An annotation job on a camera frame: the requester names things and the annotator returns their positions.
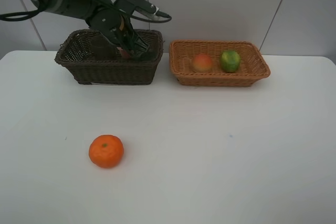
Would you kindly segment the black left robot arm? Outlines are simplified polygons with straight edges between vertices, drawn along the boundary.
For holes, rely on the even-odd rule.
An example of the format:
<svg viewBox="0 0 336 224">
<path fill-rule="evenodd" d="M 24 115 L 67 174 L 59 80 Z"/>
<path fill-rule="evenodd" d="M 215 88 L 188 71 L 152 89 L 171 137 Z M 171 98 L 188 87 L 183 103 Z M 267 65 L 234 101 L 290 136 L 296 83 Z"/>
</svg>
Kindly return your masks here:
<svg viewBox="0 0 336 224">
<path fill-rule="evenodd" d="M 36 9 L 28 12 L 2 14 L 1 20 L 18 22 L 30 19 L 39 13 L 84 20 L 90 29 L 99 31 L 111 44 L 138 58 L 149 46 L 133 29 L 134 12 L 155 14 L 157 9 L 146 0 L 30 0 Z"/>
</svg>

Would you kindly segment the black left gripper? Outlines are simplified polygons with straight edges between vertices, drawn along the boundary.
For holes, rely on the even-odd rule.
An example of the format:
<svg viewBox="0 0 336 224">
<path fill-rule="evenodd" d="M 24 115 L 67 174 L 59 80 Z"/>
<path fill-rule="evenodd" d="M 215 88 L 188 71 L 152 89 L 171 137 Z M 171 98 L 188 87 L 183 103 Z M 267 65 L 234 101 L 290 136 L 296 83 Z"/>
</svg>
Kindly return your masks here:
<svg viewBox="0 0 336 224">
<path fill-rule="evenodd" d="M 98 8 L 85 19 L 90 29 L 97 30 L 118 49 L 133 51 L 135 54 L 147 52 L 149 45 L 136 34 L 130 19 L 107 8 Z"/>
</svg>

